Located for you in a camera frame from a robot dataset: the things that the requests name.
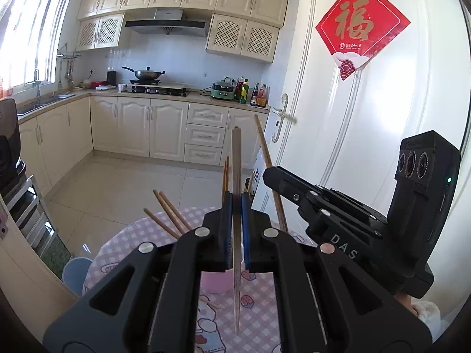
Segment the gas stove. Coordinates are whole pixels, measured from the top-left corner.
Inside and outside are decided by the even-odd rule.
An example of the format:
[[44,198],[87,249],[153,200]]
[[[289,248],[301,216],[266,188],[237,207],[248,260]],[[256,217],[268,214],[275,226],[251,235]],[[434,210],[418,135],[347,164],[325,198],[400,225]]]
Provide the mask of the gas stove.
[[188,95],[187,87],[184,84],[133,84],[128,87],[132,93],[161,94],[161,95],[177,95],[186,97]]

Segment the silver screw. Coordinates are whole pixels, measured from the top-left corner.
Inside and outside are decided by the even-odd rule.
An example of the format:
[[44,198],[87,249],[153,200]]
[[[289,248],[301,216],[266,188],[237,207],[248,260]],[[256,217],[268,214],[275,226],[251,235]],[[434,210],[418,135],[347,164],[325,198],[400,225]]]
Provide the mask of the silver screw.
[[335,247],[330,243],[322,244],[319,247],[319,249],[321,250],[322,253],[325,253],[325,254],[333,254],[335,251]]
[[152,252],[154,250],[154,244],[149,242],[142,243],[138,249],[140,253],[148,254],[149,252]]
[[195,230],[195,235],[203,238],[204,236],[208,236],[211,233],[209,228],[206,227],[199,227]]
[[265,231],[263,231],[263,234],[267,238],[276,238],[278,236],[279,232],[276,228],[267,228]]

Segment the countertop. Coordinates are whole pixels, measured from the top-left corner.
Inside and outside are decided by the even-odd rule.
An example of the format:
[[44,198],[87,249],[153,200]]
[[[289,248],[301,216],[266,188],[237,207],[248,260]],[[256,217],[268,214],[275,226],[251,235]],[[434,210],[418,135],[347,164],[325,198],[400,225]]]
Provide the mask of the countertop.
[[251,105],[243,105],[236,101],[223,101],[223,100],[216,100],[214,98],[200,95],[199,93],[190,93],[186,97],[177,97],[174,95],[157,95],[157,94],[146,94],[146,93],[128,93],[128,92],[119,92],[118,89],[111,89],[111,90],[81,90],[81,91],[73,91],[71,94],[76,94],[74,97],[66,98],[61,101],[50,103],[49,105],[45,105],[37,110],[34,110],[25,115],[18,116],[18,122],[20,124],[48,112],[56,107],[60,107],[62,105],[66,105],[67,103],[77,101],[81,98],[89,97],[89,96],[108,96],[108,97],[130,97],[130,98],[150,98],[150,99],[160,99],[160,100],[168,100],[168,101],[182,101],[182,102],[193,102],[193,103],[202,103],[206,105],[215,105],[215,106],[223,106],[229,107],[234,109],[241,109],[241,110],[249,110],[257,113],[269,114],[270,106],[266,108],[261,107],[253,107]]

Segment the red diamond-shaped poster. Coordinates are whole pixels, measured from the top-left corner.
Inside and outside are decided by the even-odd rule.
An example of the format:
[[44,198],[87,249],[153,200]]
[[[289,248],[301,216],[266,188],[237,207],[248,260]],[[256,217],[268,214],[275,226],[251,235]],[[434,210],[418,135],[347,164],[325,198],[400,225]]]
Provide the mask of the red diamond-shaped poster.
[[410,23],[388,0],[337,0],[316,29],[345,80]]

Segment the pink checkered tablecloth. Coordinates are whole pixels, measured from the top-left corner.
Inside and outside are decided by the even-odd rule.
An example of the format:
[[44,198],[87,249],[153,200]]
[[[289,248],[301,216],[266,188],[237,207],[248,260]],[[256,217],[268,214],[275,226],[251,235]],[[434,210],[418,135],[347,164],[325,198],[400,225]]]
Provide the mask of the pink checkered tablecloth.
[[[216,208],[186,208],[180,210],[185,220],[194,228],[201,226],[204,215]],[[177,231],[164,212],[156,216]],[[291,235],[300,243],[313,245],[312,241],[295,233]],[[151,219],[144,218],[126,227],[109,240],[93,260],[84,282],[83,292],[91,289],[110,270],[143,242],[153,242],[158,247],[173,243],[175,239]],[[281,352],[278,313],[272,273],[242,271],[240,330],[234,331],[233,291],[211,294],[200,289],[201,296],[219,305],[221,309],[200,301],[195,344],[203,353]]]

